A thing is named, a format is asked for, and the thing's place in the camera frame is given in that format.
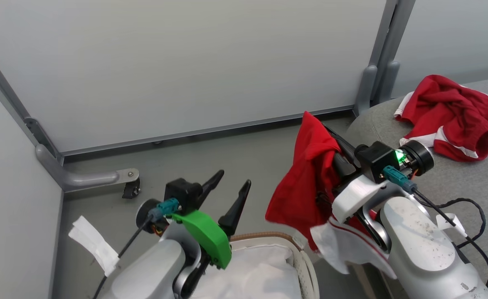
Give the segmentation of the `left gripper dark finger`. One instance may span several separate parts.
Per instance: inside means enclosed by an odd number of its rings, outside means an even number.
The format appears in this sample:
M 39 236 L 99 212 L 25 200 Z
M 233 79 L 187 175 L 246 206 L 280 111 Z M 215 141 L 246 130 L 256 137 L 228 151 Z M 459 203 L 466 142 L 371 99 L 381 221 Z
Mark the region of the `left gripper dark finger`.
M 248 179 L 238 192 L 238 197 L 231 208 L 229 208 L 225 215 L 219 218 L 219 227 L 224 231 L 229 240 L 236 233 L 250 189 L 251 180 Z
M 212 190 L 216 189 L 217 185 L 223 178 L 223 175 L 224 175 L 224 170 L 221 169 L 202 185 L 202 193 L 197 198 L 196 208 L 200 208 L 204 203 L 205 199 L 208 197 L 209 193 Z

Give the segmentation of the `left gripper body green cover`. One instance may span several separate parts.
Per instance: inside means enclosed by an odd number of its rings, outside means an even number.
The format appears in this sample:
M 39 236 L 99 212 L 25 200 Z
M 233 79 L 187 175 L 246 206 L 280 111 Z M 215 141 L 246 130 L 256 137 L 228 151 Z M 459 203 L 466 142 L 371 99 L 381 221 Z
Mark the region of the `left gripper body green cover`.
M 194 240 L 209 255 L 213 265 L 223 270 L 227 268 L 232 259 L 229 244 L 233 236 L 232 220 L 227 216 L 221 216 L 220 222 L 216 223 L 210 215 L 199 210 L 193 210 L 186 215 L 173 213 L 171 217 L 185 226 Z

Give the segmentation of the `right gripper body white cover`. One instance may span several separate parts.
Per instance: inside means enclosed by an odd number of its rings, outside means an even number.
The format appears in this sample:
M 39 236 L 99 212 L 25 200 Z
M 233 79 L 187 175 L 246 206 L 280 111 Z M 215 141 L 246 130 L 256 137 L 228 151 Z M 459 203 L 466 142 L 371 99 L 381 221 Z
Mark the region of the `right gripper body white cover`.
M 376 184 L 364 175 L 332 191 L 332 223 L 346 223 L 353 216 L 362 216 L 362 223 L 374 224 L 376 216 L 371 210 L 383 204 L 395 192 L 395 185 L 388 180 Z

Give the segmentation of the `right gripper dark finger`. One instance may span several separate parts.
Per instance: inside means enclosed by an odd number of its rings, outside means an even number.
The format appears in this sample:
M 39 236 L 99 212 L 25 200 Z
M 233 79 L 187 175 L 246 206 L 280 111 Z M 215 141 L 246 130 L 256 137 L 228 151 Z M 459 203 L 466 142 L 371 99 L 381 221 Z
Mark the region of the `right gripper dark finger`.
M 355 157 L 355 147 L 349 144 L 343 137 L 337 134 L 335 131 L 330 129 L 325 124 L 322 124 L 323 127 L 328 131 L 328 133 L 333 137 L 336 142 L 339 144 L 340 150 L 345 157 Z
M 348 179 L 357 173 L 355 166 L 352 163 L 349 163 L 339 152 L 335 152 L 335 155 L 333 156 L 332 168 L 340 179 Z

